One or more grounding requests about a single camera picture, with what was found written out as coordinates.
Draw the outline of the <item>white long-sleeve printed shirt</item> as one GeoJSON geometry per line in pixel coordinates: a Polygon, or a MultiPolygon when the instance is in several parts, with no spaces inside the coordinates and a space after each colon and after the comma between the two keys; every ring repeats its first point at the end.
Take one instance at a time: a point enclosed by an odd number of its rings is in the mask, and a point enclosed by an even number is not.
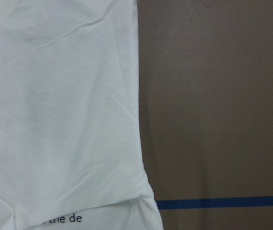
{"type": "Polygon", "coordinates": [[[138,2],[0,0],[0,230],[161,230],[138,2]]]}

